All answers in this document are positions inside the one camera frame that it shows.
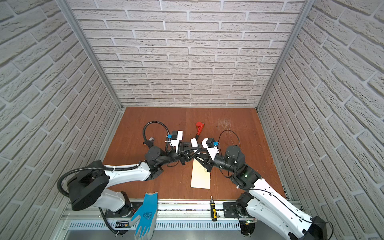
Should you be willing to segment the cream yellow envelope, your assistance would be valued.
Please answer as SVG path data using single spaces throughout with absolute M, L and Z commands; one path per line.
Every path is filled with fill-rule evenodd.
M 193 162 L 191 187 L 198 189 L 211 188 L 211 173 L 209 173 L 206 168 L 195 159 Z

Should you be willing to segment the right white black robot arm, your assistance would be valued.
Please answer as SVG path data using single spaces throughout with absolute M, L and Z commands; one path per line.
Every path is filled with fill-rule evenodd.
M 262 221 L 286 240 L 328 240 L 327 222 L 311 217 L 276 192 L 267 181 L 246 164 L 239 146 L 219 154 L 218 143 L 193 147 L 196 158 L 208 172 L 216 167 L 231 173 L 230 180 L 244 193 L 237 204 L 247 215 Z

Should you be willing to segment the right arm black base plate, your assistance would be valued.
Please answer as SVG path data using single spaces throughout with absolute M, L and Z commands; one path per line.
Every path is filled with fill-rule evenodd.
M 246 209 L 236 202 L 223 203 L 224 217 L 225 218 L 239 218 L 239 219 L 254 219 L 248 214 Z

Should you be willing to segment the red black pipe wrench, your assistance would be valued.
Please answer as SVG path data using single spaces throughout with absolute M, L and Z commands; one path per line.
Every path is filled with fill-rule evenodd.
M 201 132 L 204 128 L 205 124 L 202 123 L 202 122 L 197 122 L 196 123 L 196 128 L 197 128 L 197 133 L 196 133 L 196 136 L 195 136 L 195 139 L 198 140 L 200 135 L 201 135 Z

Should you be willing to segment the aluminium front rail frame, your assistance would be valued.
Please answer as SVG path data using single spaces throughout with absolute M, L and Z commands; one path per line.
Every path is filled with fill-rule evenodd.
M 218 220 L 213 222 L 211 219 L 209 200 L 158 200 L 155 230 L 232 231 L 240 230 L 244 226 L 262 222 L 255 218 L 225 218 L 223 210 L 224 202 L 236 201 L 217 200 L 215 205 L 218 213 Z M 300 202 L 289 202 L 300 209 Z M 71 207 L 67 207 L 51 238 L 53 240 L 62 240 L 69 231 L 76 230 L 107 231 L 109 228 L 113 228 L 116 232 L 135 232 L 137 226 L 129 226 L 131 218 L 106 218 L 104 213 L 105 212 L 100 212 L 96 207 L 90 207 L 81 211 L 73 211 Z

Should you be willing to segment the white glue stick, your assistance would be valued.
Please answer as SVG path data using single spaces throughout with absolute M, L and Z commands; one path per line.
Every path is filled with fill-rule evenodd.
M 198 142 L 195 138 L 191 139 L 191 145 L 192 145 L 192 147 L 198 147 L 199 146 Z

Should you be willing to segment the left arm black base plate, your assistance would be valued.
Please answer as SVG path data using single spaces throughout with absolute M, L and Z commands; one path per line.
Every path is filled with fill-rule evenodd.
M 122 207 L 117 212 L 106 210 L 104 213 L 106 218 L 131 218 L 134 213 L 142 206 L 143 202 L 131 202 L 130 207 Z

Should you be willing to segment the black yellow screwdriver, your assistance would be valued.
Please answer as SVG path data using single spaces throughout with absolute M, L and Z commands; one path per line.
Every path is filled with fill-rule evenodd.
M 218 220 L 218 215 L 217 215 L 217 211 L 216 211 L 216 205 L 215 205 L 215 202 L 214 202 L 212 196 L 211 196 L 211 199 L 210 199 L 210 213 L 211 213 L 212 221 L 216 222 Z

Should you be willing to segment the blue grey work glove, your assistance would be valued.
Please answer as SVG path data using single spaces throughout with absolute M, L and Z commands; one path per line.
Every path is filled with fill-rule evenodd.
M 150 240 L 153 237 L 158 213 L 158 192 L 146 193 L 142 206 L 134 213 L 130 227 L 138 224 L 135 240 Z

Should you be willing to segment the small black clear plug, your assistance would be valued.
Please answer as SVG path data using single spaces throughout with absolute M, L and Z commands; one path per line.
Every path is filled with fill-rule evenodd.
M 149 138 L 148 140 L 144 141 L 144 144 L 148 146 L 148 148 L 151 148 L 154 146 L 155 139 L 153 137 Z

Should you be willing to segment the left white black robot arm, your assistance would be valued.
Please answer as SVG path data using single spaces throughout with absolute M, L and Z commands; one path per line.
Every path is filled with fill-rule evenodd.
M 145 161 L 135 165 L 107 166 L 101 161 L 94 161 L 87 167 L 72 170 L 60 178 L 73 174 L 68 180 L 68 191 L 61 189 L 70 198 L 73 211 L 81 211 L 91 206 L 118 212 L 129 207 L 125 193 L 114 192 L 109 187 L 135 182 L 154 180 L 163 172 L 163 165 L 175 162 L 188 162 L 193 159 L 203 147 L 191 146 L 189 143 L 179 143 L 178 151 L 165 152 L 152 146 L 145 155 Z

